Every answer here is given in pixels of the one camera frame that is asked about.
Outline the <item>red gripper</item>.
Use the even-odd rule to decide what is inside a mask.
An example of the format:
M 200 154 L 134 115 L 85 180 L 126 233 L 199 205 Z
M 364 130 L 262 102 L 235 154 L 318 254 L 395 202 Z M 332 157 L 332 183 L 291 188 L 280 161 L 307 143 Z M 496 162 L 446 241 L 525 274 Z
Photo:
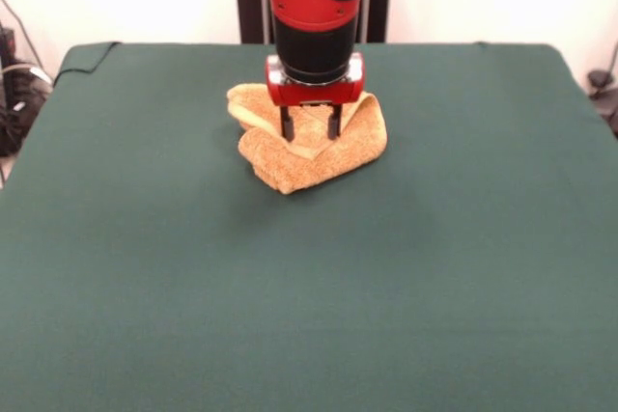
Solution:
M 354 103 L 363 92 L 365 63 L 360 52 L 354 52 L 342 79 L 326 84 L 303 84 L 289 77 L 277 55 L 267 56 L 267 90 L 280 110 L 281 134 L 287 142 L 295 138 L 294 120 L 288 106 L 331 104 L 327 137 L 336 140 L 341 130 L 341 106 Z

